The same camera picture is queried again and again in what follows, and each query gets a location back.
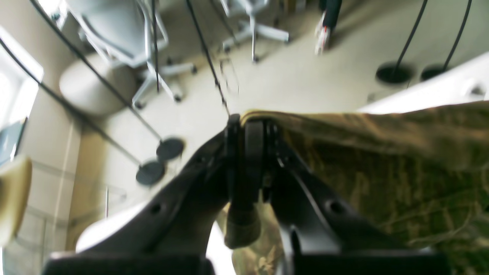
screw hole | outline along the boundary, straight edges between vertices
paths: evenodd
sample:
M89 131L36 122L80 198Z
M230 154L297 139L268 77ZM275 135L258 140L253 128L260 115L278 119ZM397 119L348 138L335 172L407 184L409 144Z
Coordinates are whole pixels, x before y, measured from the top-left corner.
M345 212L345 208L339 202L331 202L330 209L335 214L343 214Z
M150 209L150 212L151 212L151 214L155 215L155 214L158 214L160 210L161 210L160 205L153 205Z

black metal frame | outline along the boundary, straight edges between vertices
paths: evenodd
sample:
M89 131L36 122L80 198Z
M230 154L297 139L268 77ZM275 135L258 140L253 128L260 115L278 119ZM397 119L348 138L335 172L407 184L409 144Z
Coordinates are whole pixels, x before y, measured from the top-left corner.
M126 226L87 251L52 257L43 274L214 274L205 259L212 224L228 202L250 209L260 189L280 225L278 274L450 274L443 255L409 250L359 216L273 122L242 127L239 115Z

chair base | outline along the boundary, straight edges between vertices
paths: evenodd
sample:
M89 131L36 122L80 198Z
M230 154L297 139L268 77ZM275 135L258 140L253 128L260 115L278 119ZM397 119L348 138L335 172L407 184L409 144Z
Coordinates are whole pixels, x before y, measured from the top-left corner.
M176 75L184 72L192 72L196 73L197 68L192 63L184 63L184 64L176 64L169 66L161 66L159 67L158 73L158 81L160 86L165 90L165 92L175 101L181 102L182 94L180 92L173 92L172 89L168 86L168 84L164 80L164 76ZM144 103L141 102L141 97L144 96L150 88L156 83L156 71L149 69L145 71L142 75L145 78L143 84L136 92L136 95L133 97L133 107L136 109L144 108Z
M250 18L250 23L240 21L239 24L241 27L241 31L237 33L234 37L226 39L222 43L222 48L224 49L224 51L228 52L232 46L251 38L253 40L251 60L254 63L258 61L258 57L255 57L256 34L260 34L261 36L269 39L283 41L285 43L288 43L290 40L288 32L262 24L256 24L254 18Z

floor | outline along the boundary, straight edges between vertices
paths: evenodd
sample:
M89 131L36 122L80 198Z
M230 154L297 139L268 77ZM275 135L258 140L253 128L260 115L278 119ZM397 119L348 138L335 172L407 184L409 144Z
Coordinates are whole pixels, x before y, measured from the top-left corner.
M226 29L209 2L193 2L232 113L249 109L352 112L415 85L425 66L443 63L448 56L467 4L462 0L429 1L404 57L416 76L404 85L386 86L375 79L375 72L379 65L395 61L399 56L422 0L344 0L333 47L319 57L314 55L314 28L321 17L317 3L312 2L305 11L287 17L272 8L261 15L260 21L271 23L279 16L279 27L289 31L293 40L285 45L259 39L257 54L261 61L255 65L251 63L250 42L232 49L228 55L219 50L220 41L228 36ZM151 198L193 152L221 131L227 122L185 2L164 3L161 15L170 45L162 51L160 60L163 62L171 56L174 62L194 62L199 72L167 79L173 89L181 89L185 94L181 103L175 104L165 93L155 91L149 95L141 115L162 138L183 138L186 149L180 159L168 164L162 181L147 188L135 180L137 165L86 128L70 213L70 219L76 223L68 232L68 250L74 249L78 236L89 224L103 218L107 185L109 215ZM237 19L229 22L235 27ZM486 51L489 51L489 1L474 0L450 64L454 67ZM158 139L129 110L122 110L99 123L141 162L155 158Z

wire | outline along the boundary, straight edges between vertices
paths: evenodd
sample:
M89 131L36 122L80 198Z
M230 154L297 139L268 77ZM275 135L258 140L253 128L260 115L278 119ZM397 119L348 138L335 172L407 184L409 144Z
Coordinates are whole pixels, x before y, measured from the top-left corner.
M211 71L212 71L212 75L214 76L214 82L215 82L216 87L219 91L219 94L221 95L222 105L226 109L227 116L231 116L231 113L229 112L229 108L227 107L226 98L224 97L224 94L222 93L221 84L219 83L219 79L217 78L217 75L216 75L216 70L214 69L214 65L212 64L209 49L207 48L207 44L205 43L204 37L202 36L202 32L200 31L199 23L197 22L197 18L195 17L194 9L192 7L192 4L190 3L190 0L186 0L186 2L187 2L187 7L190 11L190 15L192 16L192 20L194 21L195 29L199 35L200 44L202 45L202 50L205 53L205 57L207 58L207 63L209 64L209 67L211 68Z
M141 165L141 162L131 153L129 153L126 149L124 149L119 143L117 143L114 139L112 139L109 135L104 133L102 129L100 129L95 123L93 123L88 117L86 117L84 114L79 112L78 110L74 109L69 103L64 101L60 96L58 96L51 88L46 86L44 82L41 80L38 80L34 74L27 69L27 67L15 56L15 54L10 50L10 48L5 44L2 38L0 38L0 45L5 49L8 55L27 73L34 81L43 88L46 93L48 93L54 100L56 100L59 104L61 104L65 109L70 111L75 117L78 117L80 120L82 120L84 123L88 124L92 129L94 129L100 136L102 136L103 139L108 141L112 146L117 148L120 152L122 152L124 155L126 155L127 158L129 158L132 162L137 164L138 166Z
M402 52L401 52L401 54L399 56L399 59L398 59L398 61L396 63L395 68L394 68L394 70L392 70L392 75L394 75L394 73L396 73L396 71L399 68L400 63L401 63L401 61L402 61L402 59L404 57L404 54L407 51L407 48L409 47L409 44L411 44L411 40L413 40L414 33L416 32L416 29L418 29L418 25L420 24L421 17L423 16L424 9L426 8L426 4L427 3L428 3L428 0L424 0L423 1L423 4L422 4L421 9L420 9L420 12L418 14L418 18L416 18L416 22L414 23L413 29L411 30L411 34L409 34L409 38L407 39L406 45L404 45L404 48L402 49Z
M459 33L457 34L457 39L455 39L455 43L453 44L452 50L450 51L450 54L448 55L448 58L446 59L445 64L443 65L443 71L446 71L446 69L448 68L448 63L450 63L450 59L452 59L453 53L455 52L458 42L460 41L462 32L464 31L465 28L465 23L467 23L468 13L470 12L471 5L472 5L472 0L468 0L467 9L465 10L464 20L462 21L462 25L460 26L460 30Z
M225 59L219 60L219 68L221 69L221 75L222 75L222 77L224 78L224 80L226 82L227 92L231 94L231 91L232 90L231 90L231 88L229 86L229 80L227 78L227 75L224 73L224 64L225 63L229 63L231 65L231 69L233 70L234 78L236 79L236 86L238 87L238 89L236 91L236 95L239 95L240 94L240 83L239 83L239 80L238 80L238 75L236 73L236 70L234 69L233 61L230 58L225 58Z
M156 8L155 0L151 0L151 9L153 13L153 43L155 46L155 71L156 71L156 92L159 93L159 73L158 73L158 35L156 32Z
M143 117L136 112L134 107L130 102L128 102L121 94L117 91L117 89L110 84L102 75L100 75L97 70L88 62L88 60L85 58L85 56L66 38L66 36L58 29L58 27L51 21L51 19L47 16L47 14L44 12L43 8L39 5L37 0L30 0L34 8L38 11L38 13L44 18L44 20L47 22L47 24L51 27L51 29L58 35L58 37L66 44L66 46L78 57L80 60L87 65L87 67L97 76L97 78L104 84L109 91L117 97L121 102L126 105L126 107L131 110L131 112L134 114L134 116L141 121L141 123L155 136L157 137L160 141L163 140L163 138L158 134L158 132L151 127L151 125L143 119Z
M211 2L211 6L214 9L214 11L216 12L216 14L217 14L219 20L221 21L222 25L224 26L224 28L227 30L227 32L229 32L229 34L233 38L234 44L239 47L239 42L236 39L236 36L234 35L233 29L226 22L226 19L224 18L224 16L219 12L219 9L217 8L216 4L214 3L214 0L209 0L209 1Z

